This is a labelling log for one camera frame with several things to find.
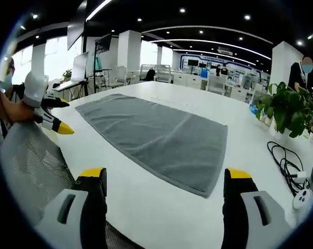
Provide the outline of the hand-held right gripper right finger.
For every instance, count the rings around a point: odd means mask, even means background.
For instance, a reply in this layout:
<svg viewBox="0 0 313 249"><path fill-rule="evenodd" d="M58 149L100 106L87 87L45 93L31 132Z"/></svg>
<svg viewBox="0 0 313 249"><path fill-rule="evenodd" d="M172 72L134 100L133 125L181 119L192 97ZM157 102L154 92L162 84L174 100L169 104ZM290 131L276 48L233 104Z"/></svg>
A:
<svg viewBox="0 0 313 249"><path fill-rule="evenodd" d="M225 169L223 198L222 248L277 248L291 231L281 205L245 171Z"/></svg>

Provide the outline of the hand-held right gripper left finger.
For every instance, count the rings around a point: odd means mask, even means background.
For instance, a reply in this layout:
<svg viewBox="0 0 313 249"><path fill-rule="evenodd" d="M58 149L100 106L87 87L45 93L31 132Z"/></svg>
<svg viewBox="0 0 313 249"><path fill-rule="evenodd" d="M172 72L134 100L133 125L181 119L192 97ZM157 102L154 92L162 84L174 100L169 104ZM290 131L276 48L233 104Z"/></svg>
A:
<svg viewBox="0 0 313 249"><path fill-rule="evenodd" d="M51 248L107 248L107 171L83 171L46 207L36 230Z"/></svg>

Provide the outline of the person's left hand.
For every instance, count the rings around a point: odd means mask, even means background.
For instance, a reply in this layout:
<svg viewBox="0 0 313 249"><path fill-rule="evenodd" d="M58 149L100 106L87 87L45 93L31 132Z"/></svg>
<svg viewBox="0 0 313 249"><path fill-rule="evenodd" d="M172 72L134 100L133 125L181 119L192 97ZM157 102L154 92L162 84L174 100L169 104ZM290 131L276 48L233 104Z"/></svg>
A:
<svg viewBox="0 0 313 249"><path fill-rule="evenodd" d="M26 105L24 102L12 103L0 100L0 119L6 122L21 122L32 120L34 116L34 108Z"/></svg>

